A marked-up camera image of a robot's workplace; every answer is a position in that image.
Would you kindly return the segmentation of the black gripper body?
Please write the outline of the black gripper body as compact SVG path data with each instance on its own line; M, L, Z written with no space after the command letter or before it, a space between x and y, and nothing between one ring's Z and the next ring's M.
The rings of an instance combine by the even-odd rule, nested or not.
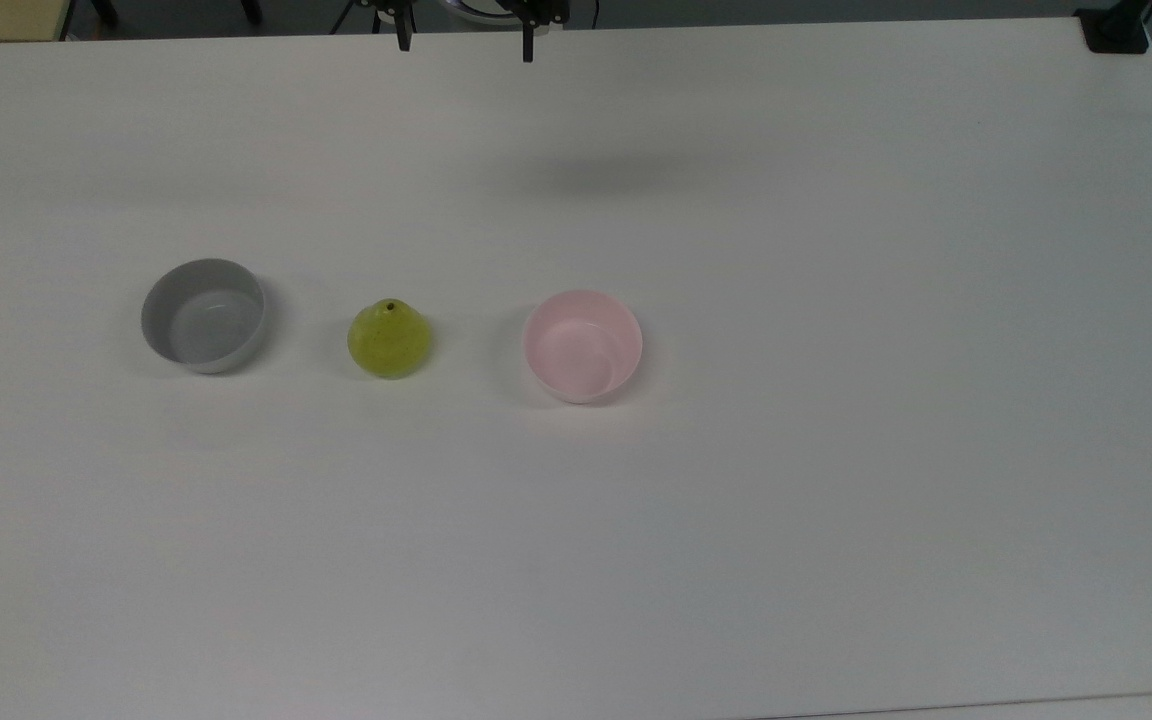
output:
M447 8L467 15L467 18L488 20L488 23L521 23L536 20L538 26L564 24L571 17L571 1L442 1Z

